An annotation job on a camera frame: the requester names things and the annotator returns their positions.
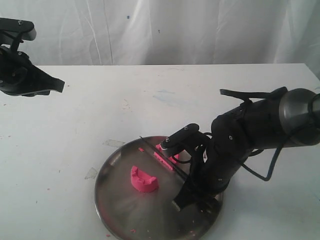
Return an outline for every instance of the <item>round metal plate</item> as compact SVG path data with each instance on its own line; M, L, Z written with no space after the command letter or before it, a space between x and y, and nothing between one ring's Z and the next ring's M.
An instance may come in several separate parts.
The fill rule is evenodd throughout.
M165 137L145 139L155 146ZM186 161L189 156L183 152L179 158ZM138 192L131 185L132 166L157 177L159 188L151 193ZM189 164L179 167L188 173ZM215 197L219 203L216 209L206 211L192 204L179 212L172 200L183 183L153 157L152 149L137 139L115 151L100 169L95 183L96 210L106 228L120 240L199 239L215 222L223 195Z

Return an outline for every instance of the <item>white table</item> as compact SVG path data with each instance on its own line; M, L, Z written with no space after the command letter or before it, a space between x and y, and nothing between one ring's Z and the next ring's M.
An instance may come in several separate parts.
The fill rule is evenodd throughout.
M105 240L94 187L95 170L116 150L108 140L171 135L188 123L209 131L240 103L221 88L320 91L304 64L40 68L65 81L62 94L0 94L1 240ZM273 152L247 164L265 175ZM319 156L319 145L284 149L270 182L240 169L203 239L318 240Z

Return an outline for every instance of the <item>pink object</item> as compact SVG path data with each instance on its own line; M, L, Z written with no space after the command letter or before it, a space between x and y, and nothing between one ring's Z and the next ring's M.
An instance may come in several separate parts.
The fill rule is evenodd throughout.
M161 148L161 145L160 145L160 144L156 145L155 147L156 147L160 152L162 152L162 148ZM173 168L172 166L170 166L170 165L166 162L166 160L164 160L158 153L154 152L153 155L155 156L155 158L156 158L159 162L161 162L163 165L165 165L169 170L171 170L171 171L174 170L174 168ZM176 159L179 159L179 154L174 155L174 157L175 157ZM177 164L177 161L174 160L172 157L169 157L168 159L169 159L173 164Z
M155 176L148 175L136 166L131 168L131 184L135 189L143 193L151 193L159 187L158 179Z

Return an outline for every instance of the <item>white curtain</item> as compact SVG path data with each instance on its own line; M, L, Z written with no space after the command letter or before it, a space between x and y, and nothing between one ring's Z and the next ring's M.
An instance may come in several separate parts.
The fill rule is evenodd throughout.
M20 49L36 65L306 63L320 77L320 0L7 0L0 17L34 22Z

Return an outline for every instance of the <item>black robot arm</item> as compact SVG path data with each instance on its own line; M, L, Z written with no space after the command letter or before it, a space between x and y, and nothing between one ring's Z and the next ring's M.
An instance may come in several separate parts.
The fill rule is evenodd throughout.
M0 18L0 90L5 94L33 97L49 95L51 90L62 93L64 81L40 70L27 54L18 51L23 40L32 41L36 35L30 21Z
M211 133L201 133L193 123L161 143L168 157L183 150L191 156L189 176L174 199L179 210L223 192L241 166L268 181L282 148L320 142L319 94L303 88L288 91L286 87L273 92L221 89L220 93L243 102L213 120ZM252 102L253 98L262 100ZM276 149L266 177L245 165L248 157L264 149Z

